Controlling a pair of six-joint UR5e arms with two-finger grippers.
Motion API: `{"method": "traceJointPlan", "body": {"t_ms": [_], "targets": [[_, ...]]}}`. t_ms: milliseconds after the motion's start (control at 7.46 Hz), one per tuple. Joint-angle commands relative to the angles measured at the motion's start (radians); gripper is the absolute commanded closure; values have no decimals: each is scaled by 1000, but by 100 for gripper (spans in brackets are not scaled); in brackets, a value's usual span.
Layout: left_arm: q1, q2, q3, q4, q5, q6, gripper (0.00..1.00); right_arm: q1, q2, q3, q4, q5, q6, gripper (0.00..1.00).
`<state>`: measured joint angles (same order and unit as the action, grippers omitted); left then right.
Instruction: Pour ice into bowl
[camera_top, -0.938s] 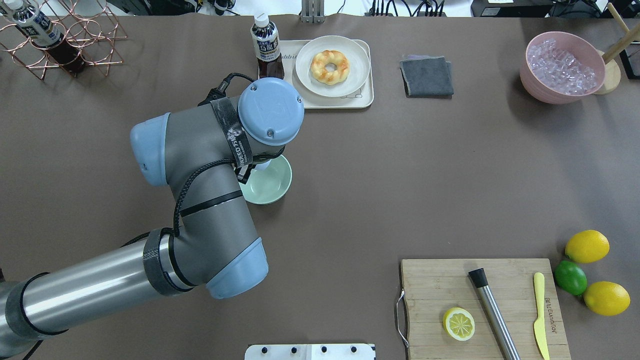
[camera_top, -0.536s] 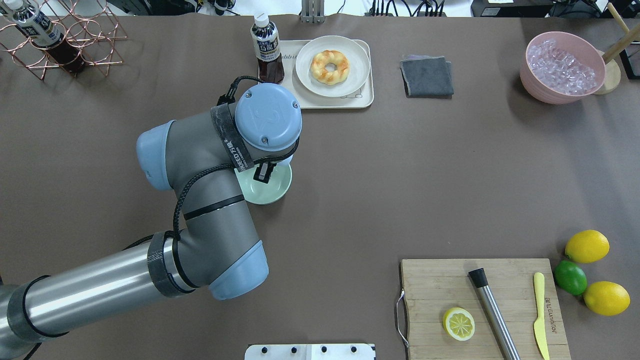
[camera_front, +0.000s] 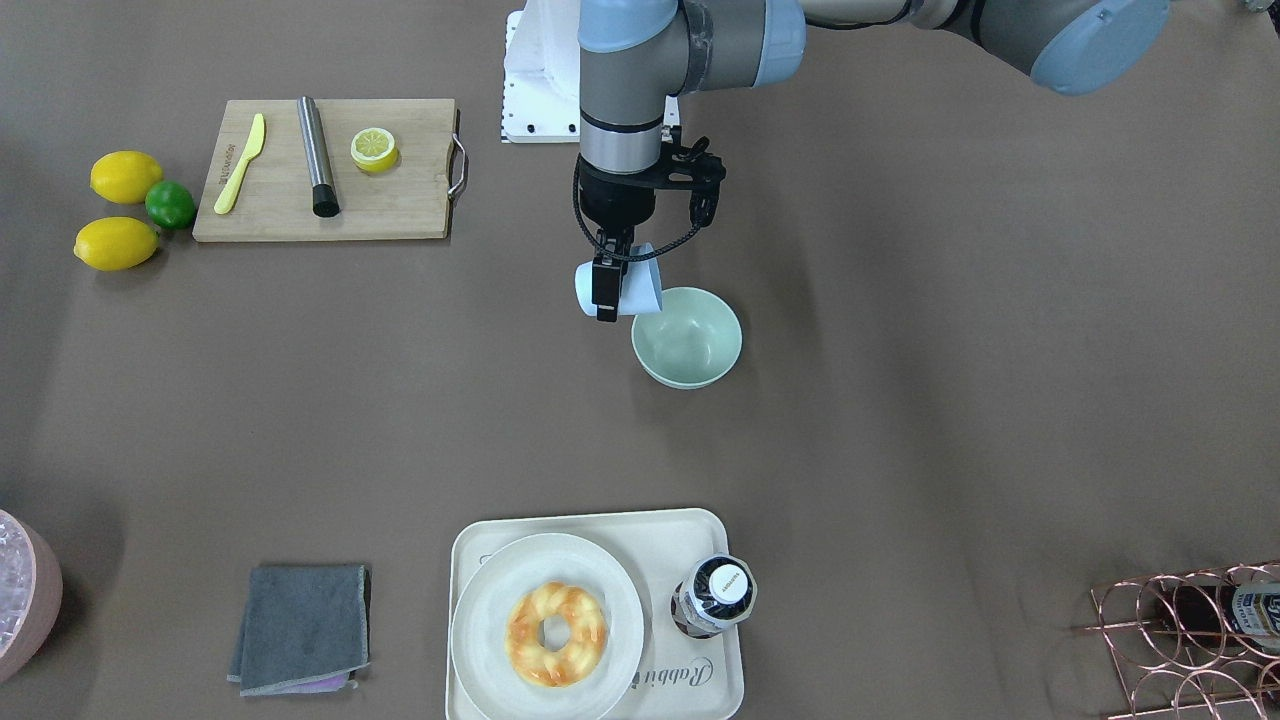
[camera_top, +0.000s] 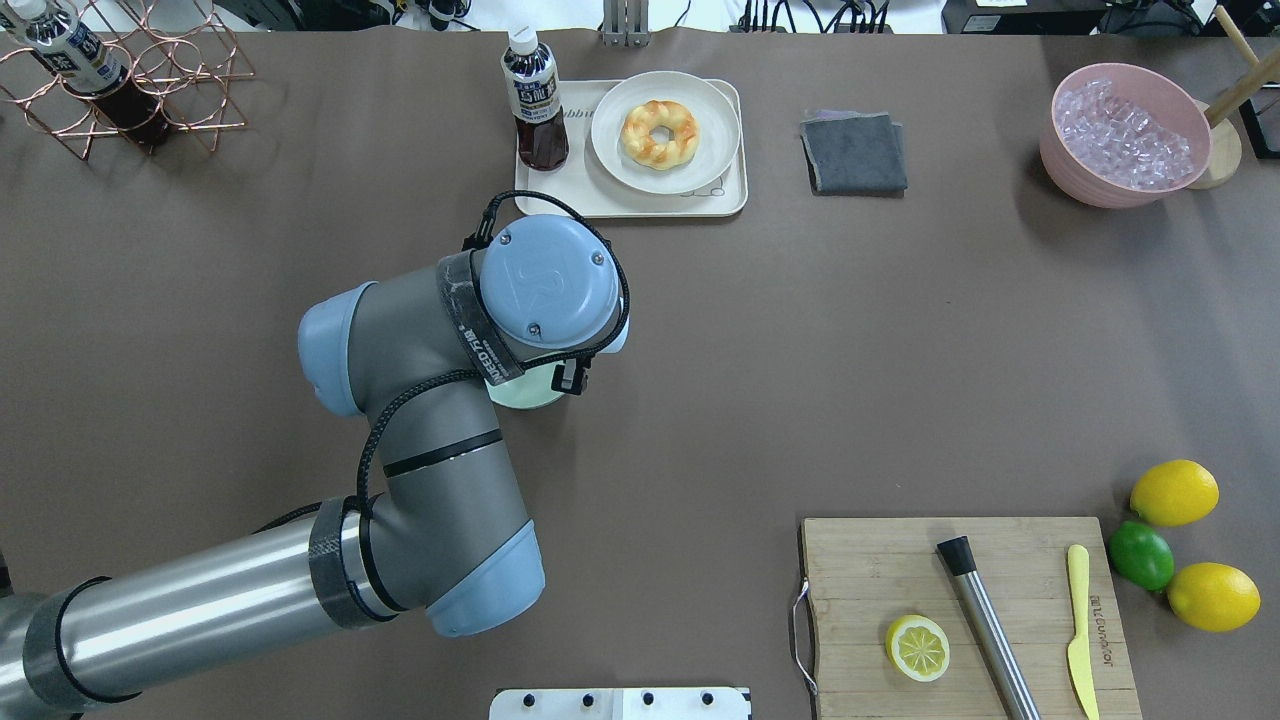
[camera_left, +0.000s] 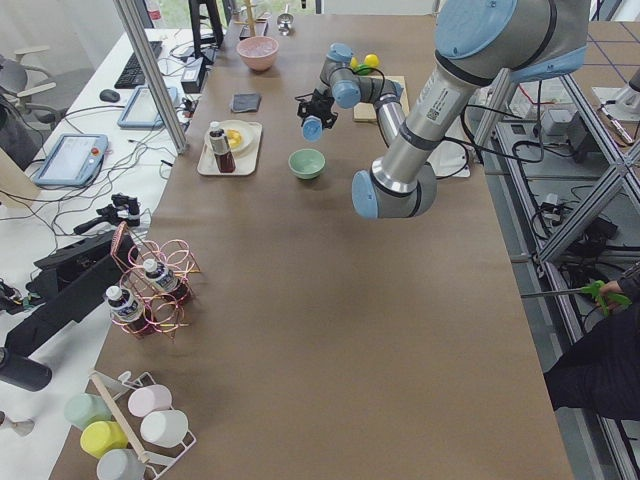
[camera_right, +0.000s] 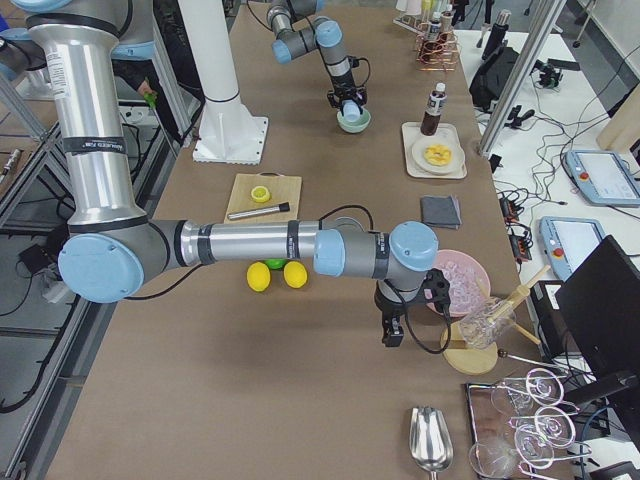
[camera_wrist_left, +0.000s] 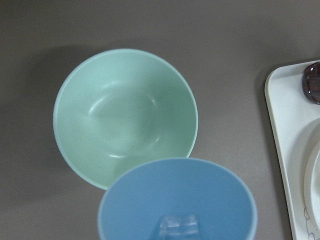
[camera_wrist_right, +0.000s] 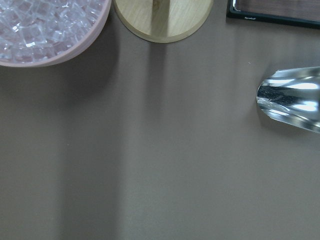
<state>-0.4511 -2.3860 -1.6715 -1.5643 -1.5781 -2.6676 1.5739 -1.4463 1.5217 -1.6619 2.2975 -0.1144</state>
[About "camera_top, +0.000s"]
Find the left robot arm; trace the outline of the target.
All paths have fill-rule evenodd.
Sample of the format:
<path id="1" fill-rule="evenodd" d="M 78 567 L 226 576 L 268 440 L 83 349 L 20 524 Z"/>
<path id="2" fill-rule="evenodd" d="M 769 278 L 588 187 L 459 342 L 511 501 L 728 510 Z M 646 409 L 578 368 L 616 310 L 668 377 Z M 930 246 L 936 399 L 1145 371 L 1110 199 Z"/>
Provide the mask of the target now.
<path id="1" fill-rule="evenodd" d="M 490 392 L 548 366 L 582 391 L 625 342 L 609 242 L 572 211 L 311 306 L 300 363 L 321 404 L 364 416 L 356 487 L 242 539 L 129 577 L 3 601 L 3 716 L 73 719 L 142 691 L 424 609 L 443 637 L 530 609 L 545 575 Z"/>

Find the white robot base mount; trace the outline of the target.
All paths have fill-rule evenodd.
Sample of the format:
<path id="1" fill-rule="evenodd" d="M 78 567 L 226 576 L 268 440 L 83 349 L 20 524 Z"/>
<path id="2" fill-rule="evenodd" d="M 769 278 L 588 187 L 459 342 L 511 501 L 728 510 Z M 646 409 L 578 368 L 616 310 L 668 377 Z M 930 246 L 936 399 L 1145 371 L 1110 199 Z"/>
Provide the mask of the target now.
<path id="1" fill-rule="evenodd" d="M 489 719 L 751 719 L 748 688 L 730 685 L 504 689 Z"/>

